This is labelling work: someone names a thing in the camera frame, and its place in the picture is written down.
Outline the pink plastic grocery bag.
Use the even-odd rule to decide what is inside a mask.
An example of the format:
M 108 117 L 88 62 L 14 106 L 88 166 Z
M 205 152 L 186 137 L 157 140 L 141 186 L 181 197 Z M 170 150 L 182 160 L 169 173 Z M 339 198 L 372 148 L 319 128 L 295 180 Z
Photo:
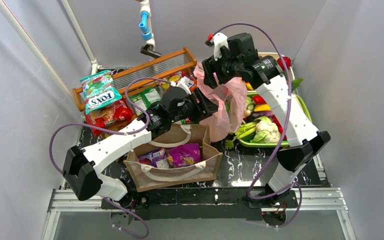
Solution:
M 242 124 L 246 110 L 248 90 L 240 77 L 233 77 L 226 84 L 219 84 L 215 89 L 204 84 L 204 68 L 199 62 L 194 70 L 197 87 L 218 109 L 212 116 L 199 122 L 209 126 L 211 142 L 223 140 L 229 133 L 236 132 Z

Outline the purple grape candy bag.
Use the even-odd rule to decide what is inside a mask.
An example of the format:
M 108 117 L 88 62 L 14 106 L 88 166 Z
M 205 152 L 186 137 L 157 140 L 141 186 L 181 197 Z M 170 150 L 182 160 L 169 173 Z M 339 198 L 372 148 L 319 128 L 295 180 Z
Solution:
M 168 163 L 173 168 L 192 166 L 202 161 L 201 148 L 198 143 L 187 143 L 168 150 Z

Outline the brown burlap tote bag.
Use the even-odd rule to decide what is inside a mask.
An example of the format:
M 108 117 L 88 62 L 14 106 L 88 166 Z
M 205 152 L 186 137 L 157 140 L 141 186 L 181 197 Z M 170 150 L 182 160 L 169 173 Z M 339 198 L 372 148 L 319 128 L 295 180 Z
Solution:
M 129 152 L 124 164 L 138 192 L 216 179 L 222 153 L 211 146 L 210 127 L 173 124 L 154 141 Z

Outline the purple Fox's berries candy bag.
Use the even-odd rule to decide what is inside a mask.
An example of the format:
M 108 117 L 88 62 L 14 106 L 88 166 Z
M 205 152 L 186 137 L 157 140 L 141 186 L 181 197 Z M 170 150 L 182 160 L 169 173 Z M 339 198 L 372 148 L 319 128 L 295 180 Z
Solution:
M 137 157 L 141 164 L 146 164 L 158 169 L 169 169 L 168 155 L 165 148 L 154 149 L 149 153 Z

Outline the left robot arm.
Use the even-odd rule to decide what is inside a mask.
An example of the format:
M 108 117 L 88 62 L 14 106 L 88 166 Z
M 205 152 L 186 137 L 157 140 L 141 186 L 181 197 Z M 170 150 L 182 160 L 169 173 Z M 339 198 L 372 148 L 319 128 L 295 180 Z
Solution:
M 160 143 L 155 139 L 171 129 L 173 123 L 189 119 L 200 122 L 218 111 L 200 89 L 190 91 L 181 81 L 171 82 L 160 101 L 154 102 L 122 131 L 111 131 L 111 136 L 93 145 L 71 147 L 65 157 L 62 176 L 79 201 L 94 196 L 121 200 L 127 194 L 126 186 L 102 171 L 124 154 L 150 144 L 158 148 L 173 148 L 186 144 L 192 137 L 191 126 L 181 125 L 186 133 L 184 140 Z

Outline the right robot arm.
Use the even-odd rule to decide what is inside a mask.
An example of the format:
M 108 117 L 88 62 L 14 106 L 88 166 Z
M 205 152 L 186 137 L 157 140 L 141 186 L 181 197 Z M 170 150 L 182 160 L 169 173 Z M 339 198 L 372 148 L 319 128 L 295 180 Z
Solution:
M 276 152 L 278 165 L 264 187 L 265 198 L 277 198 L 292 187 L 301 169 L 327 145 L 331 136 L 318 130 L 292 99 L 286 67 L 272 56 L 259 56 L 249 33 L 231 37 L 210 34 L 205 43 L 213 47 L 213 55 L 202 62 L 204 84 L 215 89 L 234 77 L 242 78 L 265 100 L 281 124 L 288 147 Z

